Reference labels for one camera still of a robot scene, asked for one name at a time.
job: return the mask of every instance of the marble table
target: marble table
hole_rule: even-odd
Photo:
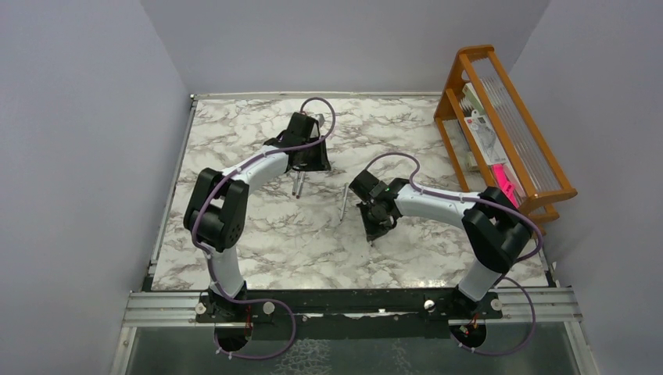
[[[152,289],[205,289],[209,276],[202,252],[191,243],[182,217],[200,170],[221,170],[254,153],[285,129],[300,98],[223,99],[198,102],[177,179]],[[301,199],[284,175],[249,199],[239,266],[250,288],[416,288],[454,286],[474,259],[465,232],[446,224],[402,218],[386,236],[366,242],[358,198],[349,193],[340,220],[345,183],[375,156],[400,150],[421,161],[418,181],[460,190],[442,139],[432,121],[437,98],[330,99],[337,113],[328,139],[331,172],[308,173]],[[309,113],[327,107],[311,103]],[[414,165],[400,157],[371,167],[383,180],[409,176]],[[520,263],[510,276],[527,286],[547,285],[539,257]]]

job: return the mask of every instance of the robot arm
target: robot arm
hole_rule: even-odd
[[[315,147],[299,151],[277,153],[272,151],[317,141],[320,138],[320,126],[323,122],[322,115],[307,116],[293,113],[288,128],[276,138],[266,141],[263,147],[247,160],[254,159],[257,155],[264,155],[264,158],[250,163],[243,170],[241,166],[245,165],[247,160],[221,171],[205,168],[198,175],[184,217],[184,227],[187,230],[192,230],[205,200],[224,176],[238,170],[214,197],[222,198],[223,205],[208,206],[202,215],[197,233],[200,242],[215,249],[209,255],[210,264],[219,284],[230,297],[234,298],[244,286],[244,278],[239,272],[235,244],[244,231],[249,195],[290,169],[299,171],[331,169],[324,141]],[[217,294],[223,295],[215,284],[211,284],[210,288]]]
[[[514,265],[532,236],[529,227],[515,216],[465,200],[480,198],[516,210],[496,187],[488,187],[482,193],[424,188],[425,192],[450,197],[438,198],[415,190],[410,181],[402,178],[387,185],[367,170],[363,170],[349,187],[361,199],[358,206],[368,241],[387,234],[402,216],[424,217],[465,229],[476,260],[456,286],[454,303],[464,313],[477,308],[486,292]]]

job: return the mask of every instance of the floor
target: floor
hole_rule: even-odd
[[[205,289],[210,281],[202,252],[182,226],[200,170],[220,170],[255,152],[285,129],[303,100],[199,101],[152,284],[157,291]],[[437,98],[330,99],[337,113],[328,139],[332,171],[308,173],[301,199],[291,195],[292,175],[283,175],[251,195],[239,265],[250,288],[414,288],[454,286],[474,259],[462,229],[402,218],[370,246],[358,198],[349,193],[340,220],[345,183],[375,156],[405,151],[418,157],[422,184],[459,191],[442,139],[432,121]],[[312,103],[309,113],[326,106]],[[371,167],[383,180],[407,177],[414,166],[390,157]],[[547,285],[539,257],[520,263],[511,277],[528,286]]]

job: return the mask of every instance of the wooden rack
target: wooden rack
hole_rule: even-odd
[[[480,61],[482,63],[489,61],[489,64],[484,64],[489,66],[489,72],[481,77],[473,67],[473,64]],[[559,213],[553,207],[553,203],[573,198],[578,193],[569,184],[492,45],[471,46],[458,51],[435,111],[435,123],[449,151],[461,188],[470,191],[465,178],[467,170],[461,167],[457,151],[453,149],[445,128],[445,125],[449,126],[451,121],[452,125],[455,121],[458,122],[486,185],[497,186],[493,172],[483,159],[464,120],[467,108],[464,112],[461,104],[464,103],[463,87],[468,82],[474,86],[476,96],[492,123],[525,193],[525,196],[517,197],[520,204],[518,209],[539,225],[557,219]]]

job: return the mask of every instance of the white marble pattern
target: white marble pattern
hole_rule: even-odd
[[[221,170],[255,152],[285,129],[302,99],[208,100],[198,103],[167,222],[154,290],[205,289],[209,276],[202,252],[182,226],[200,170]],[[306,175],[303,197],[291,196],[292,175],[284,175],[249,199],[238,243],[240,269],[250,288],[412,288],[455,285],[474,256],[463,230],[427,220],[402,218],[398,227],[370,246],[358,199],[349,193],[339,221],[343,186],[377,155],[405,151],[421,161],[418,181],[459,190],[441,137],[432,122],[435,98],[331,99],[338,115],[328,139],[332,171]],[[312,103],[309,113],[327,107]],[[389,157],[371,167],[383,180],[409,176],[413,164]],[[529,286],[546,285],[538,257],[518,264],[511,277]]]

